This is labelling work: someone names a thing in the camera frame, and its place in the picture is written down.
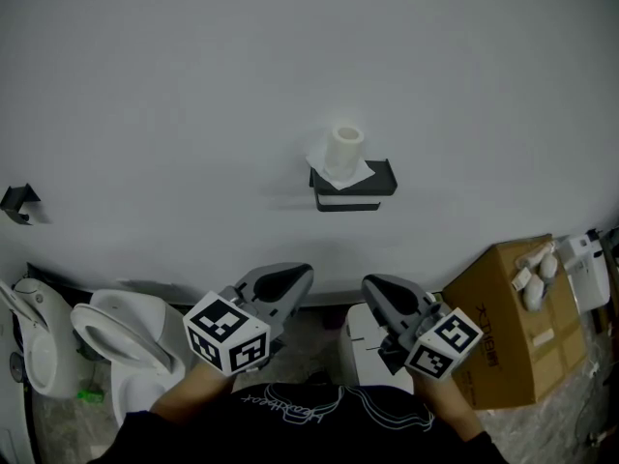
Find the brown cardboard box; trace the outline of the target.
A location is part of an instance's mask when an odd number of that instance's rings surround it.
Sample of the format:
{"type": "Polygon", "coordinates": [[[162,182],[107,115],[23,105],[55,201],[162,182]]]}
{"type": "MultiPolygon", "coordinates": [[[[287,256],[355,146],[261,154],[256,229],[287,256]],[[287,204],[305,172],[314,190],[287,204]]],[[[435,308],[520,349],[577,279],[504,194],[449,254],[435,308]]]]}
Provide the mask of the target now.
{"type": "Polygon", "coordinates": [[[586,344],[567,274],[558,270],[540,311],[527,311],[512,286],[515,261],[550,235],[489,247],[442,290],[483,336],[453,378],[477,410],[532,405],[559,387],[585,361],[586,344]],[[534,348],[532,338],[547,329],[554,338],[534,348]]]}

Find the beige wrapped tube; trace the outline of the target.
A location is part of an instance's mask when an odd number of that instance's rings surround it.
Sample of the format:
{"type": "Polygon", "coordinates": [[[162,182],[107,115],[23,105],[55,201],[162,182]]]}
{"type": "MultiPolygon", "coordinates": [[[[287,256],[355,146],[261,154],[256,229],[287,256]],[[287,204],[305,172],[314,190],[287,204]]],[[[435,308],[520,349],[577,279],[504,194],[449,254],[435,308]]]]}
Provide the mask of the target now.
{"type": "Polygon", "coordinates": [[[553,253],[555,250],[555,243],[553,241],[545,242],[530,250],[526,254],[523,254],[518,257],[515,261],[516,268],[518,270],[522,270],[527,268],[529,270],[537,268],[544,257],[548,254],[553,253]]]}

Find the large white pouch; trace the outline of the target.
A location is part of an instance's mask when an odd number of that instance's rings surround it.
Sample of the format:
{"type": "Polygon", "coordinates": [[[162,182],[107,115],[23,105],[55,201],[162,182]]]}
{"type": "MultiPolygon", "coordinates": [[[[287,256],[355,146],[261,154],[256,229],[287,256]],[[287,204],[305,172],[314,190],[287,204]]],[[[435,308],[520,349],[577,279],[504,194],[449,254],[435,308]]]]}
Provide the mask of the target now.
{"type": "Polygon", "coordinates": [[[540,311],[545,296],[545,283],[538,275],[531,275],[526,283],[522,302],[527,311],[540,311]]]}

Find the white toilet with open lid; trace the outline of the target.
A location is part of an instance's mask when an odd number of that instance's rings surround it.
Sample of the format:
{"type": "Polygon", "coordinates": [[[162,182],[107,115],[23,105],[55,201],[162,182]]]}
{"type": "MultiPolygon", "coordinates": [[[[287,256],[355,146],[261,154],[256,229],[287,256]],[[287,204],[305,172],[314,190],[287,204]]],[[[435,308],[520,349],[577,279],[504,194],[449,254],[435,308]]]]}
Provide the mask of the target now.
{"type": "Polygon", "coordinates": [[[77,304],[71,321],[80,337],[110,361],[115,419],[147,411],[195,365],[183,314],[159,297],[101,289],[77,304]]]}

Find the white cabinet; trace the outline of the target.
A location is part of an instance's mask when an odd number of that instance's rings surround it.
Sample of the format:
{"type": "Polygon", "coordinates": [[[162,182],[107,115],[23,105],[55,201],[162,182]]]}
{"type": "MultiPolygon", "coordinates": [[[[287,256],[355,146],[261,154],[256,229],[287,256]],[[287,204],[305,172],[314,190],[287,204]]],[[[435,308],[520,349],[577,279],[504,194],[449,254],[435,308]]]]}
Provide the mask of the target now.
{"type": "Polygon", "coordinates": [[[9,464],[36,464],[27,427],[23,385],[11,372],[17,351],[13,316],[0,304],[0,456],[9,464]]]}

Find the person's right forearm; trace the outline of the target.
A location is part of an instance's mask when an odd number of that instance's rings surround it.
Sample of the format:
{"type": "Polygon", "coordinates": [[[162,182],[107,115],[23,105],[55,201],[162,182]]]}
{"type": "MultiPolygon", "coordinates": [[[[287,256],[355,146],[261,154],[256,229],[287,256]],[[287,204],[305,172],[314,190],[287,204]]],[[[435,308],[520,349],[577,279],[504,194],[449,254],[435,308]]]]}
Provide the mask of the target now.
{"type": "Polygon", "coordinates": [[[436,417],[447,423],[463,442],[471,441],[485,431],[451,377],[437,381],[414,370],[408,370],[408,373],[413,381],[414,393],[436,417]]]}

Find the white paper sheet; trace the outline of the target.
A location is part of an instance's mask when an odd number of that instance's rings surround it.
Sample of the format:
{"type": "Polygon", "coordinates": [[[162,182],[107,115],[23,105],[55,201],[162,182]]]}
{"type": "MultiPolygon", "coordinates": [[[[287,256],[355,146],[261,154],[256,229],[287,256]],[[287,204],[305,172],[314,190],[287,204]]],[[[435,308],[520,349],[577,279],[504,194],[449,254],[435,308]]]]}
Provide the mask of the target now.
{"type": "Polygon", "coordinates": [[[320,175],[323,179],[331,183],[336,189],[345,189],[353,184],[365,180],[373,174],[373,171],[368,167],[367,162],[363,158],[363,148],[362,148],[362,156],[358,162],[357,169],[354,172],[353,176],[348,180],[338,180],[332,178],[324,169],[324,157],[326,150],[326,141],[327,136],[330,131],[325,134],[313,147],[311,147],[306,155],[306,161],[309,166],[313,168],[318,175],[320,175]]]}

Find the white appliance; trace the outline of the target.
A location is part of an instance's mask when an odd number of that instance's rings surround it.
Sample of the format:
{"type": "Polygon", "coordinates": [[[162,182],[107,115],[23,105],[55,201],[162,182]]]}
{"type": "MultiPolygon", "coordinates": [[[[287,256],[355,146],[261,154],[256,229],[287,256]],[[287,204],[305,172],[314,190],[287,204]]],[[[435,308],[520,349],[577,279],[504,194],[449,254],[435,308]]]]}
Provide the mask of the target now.
{"type": "Polygon", "coordinates": [[[601,240],[595,230],[567,237],[558,244],[558,255],[580,315],[606,305],[610,300],[608,271],[601,240]]]}

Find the small black wall bracket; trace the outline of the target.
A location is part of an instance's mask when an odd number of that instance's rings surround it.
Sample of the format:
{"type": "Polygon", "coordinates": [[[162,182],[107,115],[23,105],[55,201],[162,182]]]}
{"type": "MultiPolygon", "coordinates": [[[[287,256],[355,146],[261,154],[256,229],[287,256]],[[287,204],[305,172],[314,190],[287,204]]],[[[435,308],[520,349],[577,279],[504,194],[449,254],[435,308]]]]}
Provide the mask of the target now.
{"type": "Polygon", "coordinates": [[[8,187],[0,201],[0,211],[20,225],[30,225],[30,216],[21,211],[25,203],[39,203],[41,198],[29,184],[8,187]]]}

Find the black wall shelf holder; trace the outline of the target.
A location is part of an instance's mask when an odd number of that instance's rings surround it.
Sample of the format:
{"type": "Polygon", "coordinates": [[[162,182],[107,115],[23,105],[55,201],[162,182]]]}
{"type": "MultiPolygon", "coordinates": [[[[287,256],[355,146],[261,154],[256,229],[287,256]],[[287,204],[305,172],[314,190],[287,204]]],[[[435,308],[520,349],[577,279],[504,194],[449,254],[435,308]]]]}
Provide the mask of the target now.
{"type": "Polygon", "coordinates": [[[388,159],[369,160],[373,174],[348,188],[336,189],[312,168],[309,187],[316,209],[321,213],[375,212],[384,198],[395,194],[398,182],[388,159]]]}

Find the small white pouch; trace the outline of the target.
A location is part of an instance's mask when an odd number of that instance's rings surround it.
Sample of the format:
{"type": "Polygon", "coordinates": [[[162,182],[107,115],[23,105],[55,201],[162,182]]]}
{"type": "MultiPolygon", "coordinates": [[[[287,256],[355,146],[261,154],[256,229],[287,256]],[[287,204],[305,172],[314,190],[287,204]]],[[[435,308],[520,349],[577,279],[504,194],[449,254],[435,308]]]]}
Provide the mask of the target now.
{"type": "Polygon", "coordinates": [[[552,282],[557,274],[558,260],[553,253],[547,253],[541,260],[538,276],[544,282],[552,282]]]}

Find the person's black printed shirt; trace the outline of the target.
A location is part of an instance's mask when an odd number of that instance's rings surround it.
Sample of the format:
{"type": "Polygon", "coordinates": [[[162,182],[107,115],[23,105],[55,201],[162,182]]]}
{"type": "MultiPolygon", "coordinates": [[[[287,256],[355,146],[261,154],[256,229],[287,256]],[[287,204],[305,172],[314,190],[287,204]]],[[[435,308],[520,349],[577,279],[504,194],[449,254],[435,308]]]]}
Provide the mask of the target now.
{"type": "Polygon", "coordinates": [[[463,442],[415,393],[303,383],[248,386],[187,424],[128,414],[89,464],[508,464],[486,430],[463,442]]]}

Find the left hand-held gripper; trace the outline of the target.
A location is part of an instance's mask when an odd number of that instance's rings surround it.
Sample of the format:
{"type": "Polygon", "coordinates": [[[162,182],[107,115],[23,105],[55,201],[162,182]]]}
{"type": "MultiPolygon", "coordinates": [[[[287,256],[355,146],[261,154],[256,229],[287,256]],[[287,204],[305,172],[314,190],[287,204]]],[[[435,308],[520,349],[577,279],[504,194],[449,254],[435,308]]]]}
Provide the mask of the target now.
{"type": "Polygon", "coordinates": [[[267,361],[281,326],[312,285],[312,266],[283,262],[250,270],[235,289],[253,306],[242,309],[210,291],[183,317],[192,351],[226,377],[267,361]]]}

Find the person's left forearm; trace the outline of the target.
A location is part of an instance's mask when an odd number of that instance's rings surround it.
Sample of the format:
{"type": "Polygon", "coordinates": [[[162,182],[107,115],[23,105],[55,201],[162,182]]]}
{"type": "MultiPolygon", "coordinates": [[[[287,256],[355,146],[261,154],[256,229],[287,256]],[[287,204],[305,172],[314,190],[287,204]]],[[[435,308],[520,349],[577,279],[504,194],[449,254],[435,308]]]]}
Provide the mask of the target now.
{"type": "Polygon", "coordinates": [[[206,407],[232,393],[236,376],[225,376],[205,362],[193,369],[153,404],[150,412],[166,421],[187,424],[206,407]]]}

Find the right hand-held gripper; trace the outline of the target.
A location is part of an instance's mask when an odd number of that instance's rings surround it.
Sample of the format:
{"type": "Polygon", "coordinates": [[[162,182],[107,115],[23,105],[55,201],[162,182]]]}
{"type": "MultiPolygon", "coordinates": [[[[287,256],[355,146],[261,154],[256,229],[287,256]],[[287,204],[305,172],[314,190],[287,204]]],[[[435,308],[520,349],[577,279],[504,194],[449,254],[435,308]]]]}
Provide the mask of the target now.
{"type": "Polygon", "coordinates": [[[482,339],[482,330],[460,308],[434,302],[416,282],[366,275],[362,294],[378,324],[392,332],[401,331],[401,313],[423,312],[402,333],[389,333],[381,343],[379,357],[392,374],[406,367],[444,380],[482,339]]]}

